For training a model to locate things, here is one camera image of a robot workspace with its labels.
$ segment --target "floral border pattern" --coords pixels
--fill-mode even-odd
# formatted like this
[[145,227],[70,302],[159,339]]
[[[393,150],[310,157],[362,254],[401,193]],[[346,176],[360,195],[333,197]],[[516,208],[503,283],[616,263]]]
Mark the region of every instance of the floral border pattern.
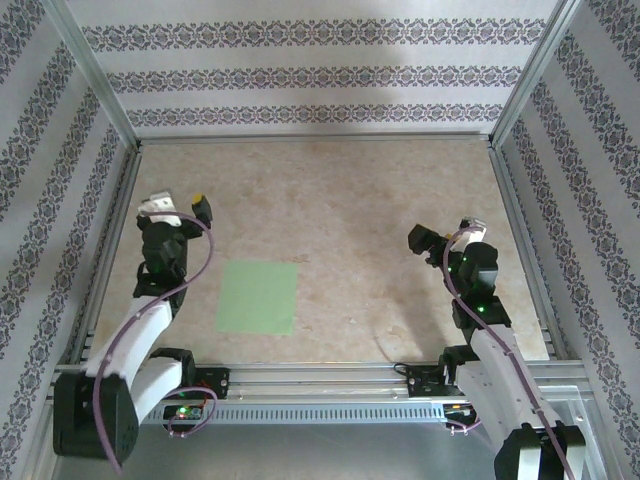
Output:
[[0,20],[0,85],[11,73],[36,27],[44,18],[44,8],[38,0],[15,0]]
[[109,210],[107,211],[105,221],[104,221],[104,226],[102,227],[102,232],[100,233],[100,239],[98,240],[98,244],[96,246],[96,252],[93,256],[93,264],[91,265],[91,273],[89,274],[89,281],[87,282],[87,288],[85,290],[84,299],[82,301],[82,305],[78,309],[78,314],[76,315],[76,318],[73,322],[73,328],[71,329],[71,335],[69,335],[69,342],[67,344],[67,349],[65,350],[65,353],[62,355],[60,359],[61,364],[65,364],[71,361],[71,353],[73,351],[73,348],[76,345],[76,342],[79,340],[78,335],[80,334],[80,327],[82,326],[84,315],[87,311],[87,307],[89,306],[89,300],[91,298],[91,293],[93,292],[93,286],[95,285],[96,278],[98,277],[98,268],[100,267],[100,262],[102,260],[104,247],[107,244],[107,237],[111,234],[111,222],[114,218],[116,206],[118,205],[120,191],[124,186],[124,177],[129,171],[129,166],[131,165],[136,155],[137,154],[134,151],[130,151],[125,155],[124,159],[122,160],[122,166],[120,167],[120,174],[118,175],[118,179],[116,181],[116,185],[113,190],[111,203],[109,204]]
[[13,129],[13,136],[2,150],[0,222],[4,220],[4,212],[9,208],[15,189],[20,185],[20,177],[24,175],[25,167],[31,163],[36,146],[44,133],[44,127],[49,124],[53,109],[58,104],[75,66],[71,52],[61,43],[38,81],[38,86],[18,120],[18,125]]
[[116,93],[347,87],[512,87],[520,67],[236,68],[108,74]]
[[118,134],[111,125],[100,147],[100,153],[96,157],[87,188],[82,195],[76,220],[69,232],[66,249],[53,277],[54,283],[47,297],[46,308],[42,312],[42,318],[37,322],[36,334],[28,349],[29,360],[24,364],[24,371],[20,375],[17,389],[13,394],[15,401],[8,409],[8,421],[2,425],[0,480],[11,478],[12,466],[24,440],[23,434],[27,431],[27,421],[37,408],[36,401],[40,387],[43,382],[49,381],[44,374],[118,143]]
[[571,32],[562,39],[555,56],[640,218],[640,149]]
[[536,202],[547,226],[549,239],[555,248],[556,259],[562,269],[569,297],[575,307],[578,323],[582,327],[587,347],[592,354],[592,362],[596,365],[598,378],[607,395],[607,403],[618,426],[618,434],[626,445],[625,450],[630,456],[632,471],[640,477],[640,443],[638,443],[637,437],[640,431],[638,413],[634,411],[633,400],[625,390],[627,384],[620,378],[622,372],[620,365],[615,361],[613,346],[604,333],[600,314],[594,307],[589,286],[582,274],[580,263],[576,259],[576,253],[569,240],[560,209],[553,197],[531,136],[521,117],[516,121],[511,134],[520,152],[530,186],[535,193]]
[[529,220],[527,219],[527,213],[524,210],[522,198],[520,198],[520,192],[518,191],[518,186],[516,184],[516,180],[513,175],[513,172],[511,171],[511,165],[509,164],[509,156],[504,146],[500,147],[500,152],[502,153],[504,164],[507,167],[507,172],[509,173],[509,179],[511,181],[511,184],[513,185],[513,191],[515,192],[516,198],[518,199],[518,205],[520,207],[520,210],[522,211],[522,218],[524,219],[524,224],[527,227],[527,234],[529,235],[529,240],[531,241],[531,247],[533,248],[533,253],[536,256],[536,261],[538,262],[538,267],[540,268],[540,275],[542,276],[544,287],[547,290],[547,295],[549,296],[551,309],[553,310],[553,316],[556,319],[556,325],[558,326],[558,331],[560,332],[560,338],[562,340],[565,350],[567,351],[567,355],[569,357],[568,359],[578,359],[579,357],[576,355],[575,350],[569,343],[564,327],[559,322],[560,317],[558,315],[558,308],[556,307],[555,300],[553,299],[553,295],[551,293],[551,287],[549,287],[549,280],[547,280],[547,274],[545,273],[545,270],[544,270],[544,264],[542,263],[542,258],[540,257],[540,252],[538,251],[538,246],[536,245],[535,238],[533,236],[533,229],[531,228],[531,225],[529,224]]
[[502,105],[292,105],[128,110],[134,127],[278,123],[474,122],[495,121]]
[[640,13],[629,0],[589,0],[622,58],[629,64],[633,76],[640,82]]
[[2,305],[0,360],[4,359],[4,351],[11,342],[11,331],[15,328],[15,321],[20,317],[24,302],[27,301],[31,281],[40,265],[53,224],[58,217],[73,172],[80,160],[80,154],[99,109],[100,102],[93,90],[89,88],[82,98],[67,133],[67,139],[60,148],[58,158],[40,195],[33,213],[33,220],[27,227],[24,242],[18,248],[16,258],[11,263],[13,268],[7,274],[0,296],[0,305]]
[[95,52],[313,45],[533,45],[536,19],[355,19],[177,23],[83,27]]
[[582,212],[587,231],[591,235],[595,252],[605,269],[605,276],[616,294],[616,303],[623,311],[622,316],[628,322],[627,328],[636,339],[636,348],[640,349],[640,285],[636,276],[629,273],[631,265],[624,257],[618,236],[613,232],[609,216],[598,198],[598,192],[591,185],[589,171],[583,165],[580,152],[576,148],[562,115],[543,81],[538,82],[531,94],[545,127],[547,138],[558,156],[573,198]]

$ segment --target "metal bracket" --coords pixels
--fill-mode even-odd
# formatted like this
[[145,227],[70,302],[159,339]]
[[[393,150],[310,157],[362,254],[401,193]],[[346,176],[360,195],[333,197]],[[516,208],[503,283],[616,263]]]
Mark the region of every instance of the metal bracket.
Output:
[[394,370],[406,377],[409,398],[461,395],[457,387],[445,384],[444,369],[440,365],[397,363]]
[[[229,391],[229,373],[231,370],[222,367],[196,367],[196,379],[194,385],[207,387],[216,392],[218,400],[225,400]],[[200,398],[202,394],[194,392],[187,394],[194,398]]]

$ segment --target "green paper square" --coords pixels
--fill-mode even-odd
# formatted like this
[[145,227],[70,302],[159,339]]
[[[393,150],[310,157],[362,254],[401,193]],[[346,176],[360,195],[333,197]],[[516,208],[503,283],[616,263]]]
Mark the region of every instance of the green paper square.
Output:
[[216,330],[291,335],[298,265],[229,261],[224,268]]

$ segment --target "white wall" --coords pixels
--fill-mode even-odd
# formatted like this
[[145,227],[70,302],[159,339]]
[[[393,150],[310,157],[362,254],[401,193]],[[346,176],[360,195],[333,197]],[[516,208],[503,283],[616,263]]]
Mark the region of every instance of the white wall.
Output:
[[503,145],[564,340],[640,478],[640,1],[584,2]]
[[0,2],[0,479],[19,478],[95,276],[124,145],[37,1]]
[[141,137],[489,133],[555,0],[70,0]]

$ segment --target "marble floor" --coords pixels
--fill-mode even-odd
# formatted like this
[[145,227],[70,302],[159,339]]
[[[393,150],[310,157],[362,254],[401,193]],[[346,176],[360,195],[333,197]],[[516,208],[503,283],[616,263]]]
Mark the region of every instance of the marble floor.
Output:
[[[180,211],[190,212],[194,193],[207,195],[216,250],[158,346],[191,349],[199,363],[436,360],[464,340],[440,272],[409,251],[407,234],[416,223],[453,233],[473,215],[498,248],[497,293],[524,357],[547,358],[485,143],[462,139],[146,146],[94,349],[135,286],[136,207],[167,187]],[[190,272],[207,248],[190,243]],[[230,259],[299,264],[293,335],[216,332]]]

